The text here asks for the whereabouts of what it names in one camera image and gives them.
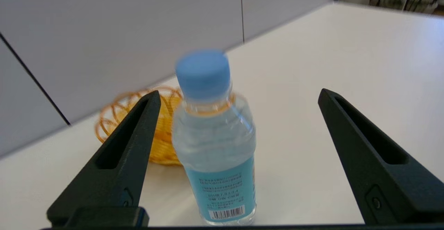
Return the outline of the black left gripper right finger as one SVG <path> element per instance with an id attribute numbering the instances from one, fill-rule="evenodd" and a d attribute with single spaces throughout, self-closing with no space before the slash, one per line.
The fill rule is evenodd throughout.
<path id="1" fill-rule="evenodd" d="M 443 224 L 441 180 L 338 93 L 318 105 L 367 225 Z"/>

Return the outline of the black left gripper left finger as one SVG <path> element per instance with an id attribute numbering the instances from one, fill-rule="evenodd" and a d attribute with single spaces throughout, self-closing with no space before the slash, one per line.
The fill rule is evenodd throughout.
<path id="1" fill-rule="evenodd" d="M 46 212 L 52 225 L 147 225 L 139 206 L 161 99 L 150 92 L 130 110 Z"/>

